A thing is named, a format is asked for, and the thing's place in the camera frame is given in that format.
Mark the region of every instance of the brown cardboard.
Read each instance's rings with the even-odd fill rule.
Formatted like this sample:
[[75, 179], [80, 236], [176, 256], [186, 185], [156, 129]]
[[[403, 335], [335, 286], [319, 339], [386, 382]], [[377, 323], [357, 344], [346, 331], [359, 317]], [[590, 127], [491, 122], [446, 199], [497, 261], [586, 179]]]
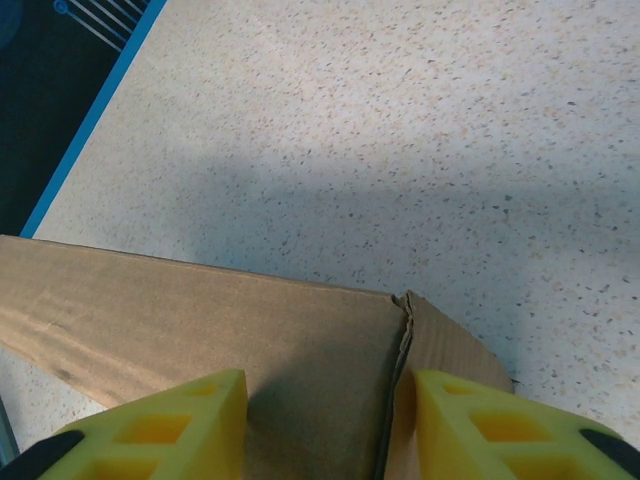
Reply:
[[385, 463], [385, 478], [418, 478], [412, 369], [511, 388], [478, 340], [411, 292], [12, 237], [0, 237], [0, 343], [107, 407], [244, 368], [245, 478], [382, 478]]

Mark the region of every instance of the yellow foam pad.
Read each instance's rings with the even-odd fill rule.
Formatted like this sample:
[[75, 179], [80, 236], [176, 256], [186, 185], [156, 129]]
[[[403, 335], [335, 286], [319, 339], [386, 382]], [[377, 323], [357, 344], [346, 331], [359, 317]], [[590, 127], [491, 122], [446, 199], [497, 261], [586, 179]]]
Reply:
[[41, 480], [231, 480], [247, 419], [242, 370], [227, 370], [67, 425], [85, 438]]
[[416, 377], [423, 480], [631, 480], [580, 434], [607, 427], [443, 372]]

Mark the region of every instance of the white speckled surface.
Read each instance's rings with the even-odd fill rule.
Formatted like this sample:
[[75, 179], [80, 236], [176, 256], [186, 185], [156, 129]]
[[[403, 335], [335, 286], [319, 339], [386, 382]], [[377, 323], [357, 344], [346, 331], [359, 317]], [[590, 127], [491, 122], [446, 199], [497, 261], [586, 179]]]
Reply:
[[20, 451], [67, 423], [104, 410], [4, 348], [0, 348], [0, 397]]
[[37, 237], [412, 288], [640, 445], [639, 4], [562, 3], [169, 0]]

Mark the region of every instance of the metal rack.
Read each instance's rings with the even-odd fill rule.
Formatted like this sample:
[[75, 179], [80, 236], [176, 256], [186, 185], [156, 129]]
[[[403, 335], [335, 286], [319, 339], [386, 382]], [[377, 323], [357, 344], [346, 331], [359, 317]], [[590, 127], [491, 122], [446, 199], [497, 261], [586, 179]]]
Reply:
[[149, 0], [54, 0], [53, 8], [120, 52], [148, 4]]

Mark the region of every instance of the blue table edge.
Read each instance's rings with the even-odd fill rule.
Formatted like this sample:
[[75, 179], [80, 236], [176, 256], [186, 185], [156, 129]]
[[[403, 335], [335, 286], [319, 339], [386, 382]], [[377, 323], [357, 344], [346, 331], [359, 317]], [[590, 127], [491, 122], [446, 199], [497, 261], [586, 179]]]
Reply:
[[73, 140], [71, 140], [69, 148], [67, 148], [67, 151], [53, 173], [51, 180], [49, 180], [47, 187], [44, 189], [44, 192], [42, 192], [42, 195], [31, 212], [29, 219], [25, 223], [22, 232], [20, 232], [21, 237], [32, 238], [35, 235], [40, 223], [49, 211], [51, 203], [60, 191], [67, 175], [69, 175], [69, 172], [73, 168], [76, 159], [80, 155], [80, 152], [82, 152], [89, 136], [93, 132], [98, 120], [100, 120], [105, 108], [107, 108], [107, 104], [118, 88], [118, 85], [120, 85], [120, 81], [127, 72], [131, 62], [133, 62], [138, 50], [140, 50], [144, 39], [147, 37], [147, 34], [151, 30], [153, 23], [156, 21], [156, 18], [162, 11], [165, 3], [166, 0], [151, 0], [151, 2], [149, 2], [142, 18], [140, 18], [140, 21], [127, 41], [127, 44], [122, 49], [120, 56], [116, 60], [111, 72], [98, 92], [91, 108], [89, 108], [87, 115], [80, 124]]

